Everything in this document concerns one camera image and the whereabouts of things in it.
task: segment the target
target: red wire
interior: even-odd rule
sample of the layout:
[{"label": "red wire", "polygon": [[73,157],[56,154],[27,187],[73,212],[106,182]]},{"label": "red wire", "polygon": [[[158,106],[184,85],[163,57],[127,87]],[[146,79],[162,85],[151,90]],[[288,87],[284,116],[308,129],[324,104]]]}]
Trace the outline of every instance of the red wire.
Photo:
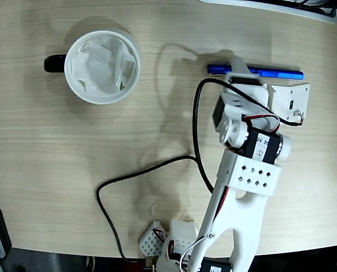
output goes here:
[{"label": "red wire", "polygon": [[219,214],[219,211],[223,207],[228,192],[229,192],[229,186],[225,186],[223,196],[221,197],[219,205],[217,206],[217,210],[216,210],[216,214],[214,218],[216,218],[216,216]]}]

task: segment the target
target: robotic arm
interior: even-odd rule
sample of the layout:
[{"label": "robotic arm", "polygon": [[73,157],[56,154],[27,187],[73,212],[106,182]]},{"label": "robotic arm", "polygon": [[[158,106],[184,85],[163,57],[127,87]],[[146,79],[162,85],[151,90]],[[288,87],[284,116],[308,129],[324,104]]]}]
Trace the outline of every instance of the robotic arm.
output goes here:
[{"label": "robotic arm", "polygon": [[[281,172],[275,160],[285,160],[291,149],[290,139],[279,133],[282,119],[265,108],[280,113],[288,122],[302,122],[305,118],[309,84],[268,86],[260,76],[249,71],[241,58],[233,57],[231,65],[233,71],[226,74],[225,81],[264,107],[223,89],[212,119],[219,141],[226,149],[203,223],[198,235],[193,235],[195,240],[190,240],[189,224],[177,227],[177,222],[171,222],[170,237],[162,252],[173,251],[169,248],[172,247],[169,241],[173,240],[186,239],[188,246],[177,249],[181,256],[179,263],[162,254],[157,262],[158,272],[221,271],[220,265],[202,267],[202,261],[207,249],[228,229],[233,229],[234,237],[229,261],[232,270],[248,271],[258,249],[265,205],[275,191]],[[236,199],[238,191],[246,194]]]}]

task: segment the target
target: mug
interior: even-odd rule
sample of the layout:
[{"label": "mug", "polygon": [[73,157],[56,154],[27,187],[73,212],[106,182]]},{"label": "mug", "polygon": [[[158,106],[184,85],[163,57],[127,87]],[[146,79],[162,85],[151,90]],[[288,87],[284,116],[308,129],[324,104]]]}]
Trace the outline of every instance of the mug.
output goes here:
[{"label": "mug", "polygon": [[[133,77],[129,84],[122,88],[119,93],[110,95],[108,97],[97,97],[88,94],[85,91],[84,84],[75,79],[72,75],[71,71],[71,61],[78,53],[79,48],[86,43],[89,39],[101,36],[101,35],[109,35],[112,37],[116,37],[123,41],[127,47],[130,49],[131,53],[133,54],[136,60],[136,67],[134,70]],[[140,47],[137,41],[133,38],[131,34],[126,31],[122,31],[120,29],[115,30],[98,30],[93,31],[90,33],[85,34],[84,36],[78,38],[70,47],[69,51],[66,55],[53,55],[45,58],[44,61],[44,69],[46,72],[49,73],[64,73],[67,84],[71,88],[71,90],[79,96],[81,99],[85,100],[86,102],[97,104],[97,105],[108,105],[111,103],[115,103],[117,101],[122,100],[126,97],[136,86],[139,76],[140,76],[140,69],[141,69],[141,52]]]}]

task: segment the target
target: black object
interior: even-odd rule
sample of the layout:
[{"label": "black object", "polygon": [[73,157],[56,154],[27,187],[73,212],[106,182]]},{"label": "black object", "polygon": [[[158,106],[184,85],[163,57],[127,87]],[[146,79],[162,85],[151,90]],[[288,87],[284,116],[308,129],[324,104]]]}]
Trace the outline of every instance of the black object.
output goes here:
[{"label": "black object", "polygon": [[215,128],[219,126],[219,123],[221,122],[221,119],[223,118],[224,109],[225,109],[225,103],[224,103],[223,98],[220,96],[216,103],[214,112],[212,114],[212,119],[214,119]]},{"label": "black object", "polygon": [[[240,148],[242,153],[241,155],[247,158],[252,158],[254,155],[262,156],[263,162],[274,164],[276,154],[278,152],[280,145],[280,136],[274,133],[266,132],[261,129],[257,129],[256,127],[253,126],[248,126],[248,132],[249,132],[248,139]],[[263,134],[269,137],[269,141],[261,139],[259,137],[259,134]],[[267,146],[264,154],[254,154],[257,142],[260,142],[260,144]]]},{"label": "black object", "polygon": [[214,261],[212,259],[204,258],[201,263],[200,272],[230,272],[231,265],[229,262]]},{"label": "black object", "polygon": [[230,78],[230,84],[245,84],[245,85],[254,85],[261,86],[261,83],[258,79],[255,78],[238,78],[233,76]]},{"label": "black object", "polygon": [[64,73],[66,55],[53,55],[45,58],[44,70],[48,73]]}]

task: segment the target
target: wood grain surface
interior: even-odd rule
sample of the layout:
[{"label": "wood grain surface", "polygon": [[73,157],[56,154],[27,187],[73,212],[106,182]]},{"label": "wood grain surface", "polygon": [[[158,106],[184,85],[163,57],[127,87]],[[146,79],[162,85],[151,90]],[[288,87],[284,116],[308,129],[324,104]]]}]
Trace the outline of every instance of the wood grain surface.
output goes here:
[{"label": "wood grain surface", "polygon": [[[137,88],[113,105],[91,105],[47,74],[44,58],[81,35],[120,28],[142,47]],[[337,24],[198,0],[0,0],[0,206],[14,247],[118,256],[95,187],[192,153],[191,109],[208,63],[233,52],[247,63],[297,67],[311,84],[308,117],[283,127],[293,140],[268,201],[258,254],[337,244]],[[293,83],[277,80],[282,84]],[[199,109],[199,143],[212,182],[223,152],[211,123],[217,86]],[[128,257],[158,219],[201,223],[210,194],[182,161],[110,185],[103,203]],[[208,256],[229,256],[226,233]]]}]

